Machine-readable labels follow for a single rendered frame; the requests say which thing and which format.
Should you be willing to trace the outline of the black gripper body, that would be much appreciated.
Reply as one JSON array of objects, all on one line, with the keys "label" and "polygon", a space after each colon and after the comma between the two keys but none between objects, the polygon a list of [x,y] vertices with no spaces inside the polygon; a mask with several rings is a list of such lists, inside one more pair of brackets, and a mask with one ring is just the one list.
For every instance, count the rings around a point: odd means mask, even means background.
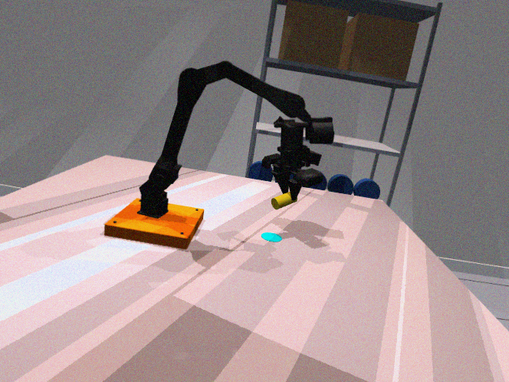
[{"label": "black gripper body", "polygon": [[277,147],[277,151],[281,152],[281,155],[276,153],[265,156],[262,160],[262,166],[269,169],[272,164],[274,167],[273,171],[276,173],[288,171],[294,174],[294,180],[303,187],[310,187],[322,183],[322,172],[313,168],[307,170],[301,169],[301,167],[305,166],[302,157],[306,149],[306,147],[303,147],[303,144],[298,147],[287,147],[281,144],[280,147]]}]

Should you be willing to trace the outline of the cyan circle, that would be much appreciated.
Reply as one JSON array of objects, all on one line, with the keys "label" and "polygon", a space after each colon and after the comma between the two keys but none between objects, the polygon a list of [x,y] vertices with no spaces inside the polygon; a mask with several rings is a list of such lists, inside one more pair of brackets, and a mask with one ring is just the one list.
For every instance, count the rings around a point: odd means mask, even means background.
[{"label": "cyan circle", "polygon": [[282,240],[282,238],[279,235],[271,232],[262,233],[261,237],[269,242],[280,242]]}]

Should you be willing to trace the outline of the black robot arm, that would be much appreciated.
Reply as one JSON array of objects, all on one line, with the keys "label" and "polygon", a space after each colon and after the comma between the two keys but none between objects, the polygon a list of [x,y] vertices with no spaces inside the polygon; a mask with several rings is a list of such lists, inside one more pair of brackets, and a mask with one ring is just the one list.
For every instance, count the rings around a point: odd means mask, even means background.
[{"label": "black robot arm", "polygon": [[186,68],[179,75],[178,101],[162,154],[149,179],[140,186],[141,210],[137,214],[159,219],[169,212],[168,193],[164,190],[178,178],[182,166],[178,164],[178,155],[193,108],[207,84],[225,78],[263,97],[286,116],[303,121],[295,122],[295,119],[283,119],[279,116],[274,127],[281,127],[282,145],[301,146],[304,142],[304,127],[306,140],[310,140],[310,143],[333,142],[333,118],[312,118],[299,94],[274,87],[234,66],[230,61],[221,61],[199,69]]}]

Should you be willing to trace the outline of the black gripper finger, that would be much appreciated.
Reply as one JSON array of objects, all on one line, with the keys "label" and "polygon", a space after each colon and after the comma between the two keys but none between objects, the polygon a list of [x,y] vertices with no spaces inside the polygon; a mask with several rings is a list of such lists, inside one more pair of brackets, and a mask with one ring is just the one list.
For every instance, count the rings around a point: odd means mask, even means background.
[{"label": "black gripper finger", "polygon": [[297,199],[297,196],[298,196],[302,186],[297,184],[297,181],[294,179],[289,179],[288,185],[289,185],[289,189],[290,189],[290,193],[291,193],[291,198],[294,201]]},{"label": "black gripper finger", "polygon": [[281,188],[281,191],[283,194],[288,193],[289,185],[288,180],[290,179],[291,173],[288,171],[285,171],[283,173],[276,173],[275,171],[271,171],[271,173],[274,175],[274,178],[277,180],[277,183],[279,187]]}]

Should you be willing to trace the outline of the yellow tall cylinder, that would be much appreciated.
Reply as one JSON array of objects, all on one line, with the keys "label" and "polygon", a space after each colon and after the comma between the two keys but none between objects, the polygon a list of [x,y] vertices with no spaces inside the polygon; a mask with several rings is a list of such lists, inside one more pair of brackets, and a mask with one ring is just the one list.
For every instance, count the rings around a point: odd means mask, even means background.
[{"label": "yellow tall cylinder", "polygon": [[271,205],[273,206],[274,209],[280,209],[280,208],[288,206],[288,205],[290,205],[292,203],[295,203],[296,201],[297,201],[297,199],[294,200],[294,201],[292,200],[291,193],[288,192],[288,193],[285,193],[283,195],[274,197],[271,200]]}]

